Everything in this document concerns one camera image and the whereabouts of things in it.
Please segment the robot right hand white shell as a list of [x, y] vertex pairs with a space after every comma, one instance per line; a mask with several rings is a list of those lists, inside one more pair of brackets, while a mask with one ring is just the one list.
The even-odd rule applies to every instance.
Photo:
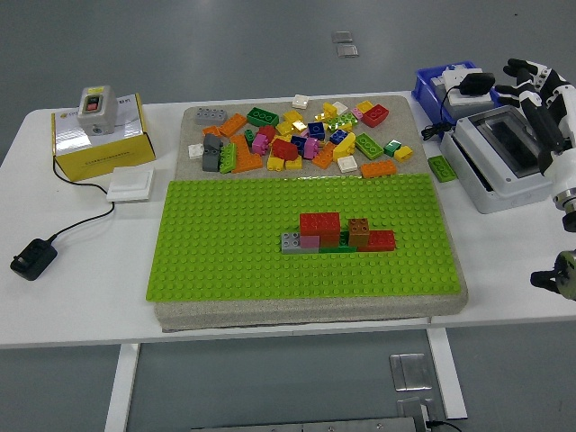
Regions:
[[515, 85], [496, 85], [499, 102], [517, 107], [544, 146], [539, 170], [557, 195], [575, 186], [575, 86], [554, 69], [511, 58], [503, 71]]

